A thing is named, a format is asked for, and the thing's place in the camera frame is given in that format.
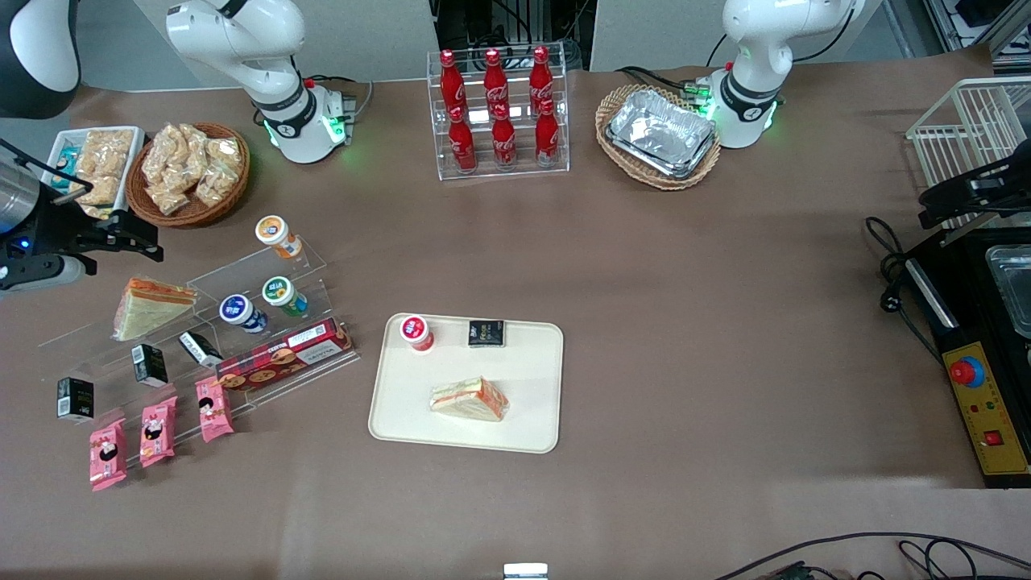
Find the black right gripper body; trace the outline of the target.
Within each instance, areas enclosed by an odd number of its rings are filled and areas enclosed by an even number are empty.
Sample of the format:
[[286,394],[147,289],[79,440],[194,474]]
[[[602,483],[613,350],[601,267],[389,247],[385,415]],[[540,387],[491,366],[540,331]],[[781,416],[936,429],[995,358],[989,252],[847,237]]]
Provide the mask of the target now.
[[108,223],[90,217],[75,202],[38,203],[33,212],[32,255],[117,252]]

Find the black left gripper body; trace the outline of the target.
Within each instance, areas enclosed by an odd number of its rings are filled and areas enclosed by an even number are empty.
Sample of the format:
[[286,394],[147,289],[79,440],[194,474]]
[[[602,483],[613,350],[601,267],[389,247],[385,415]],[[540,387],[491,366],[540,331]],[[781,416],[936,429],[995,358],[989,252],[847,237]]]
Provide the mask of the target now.
[[999,181],[995,206],[1030,205],[1029,158],[1013,159],[1005,169],[995,174],[995,179]]

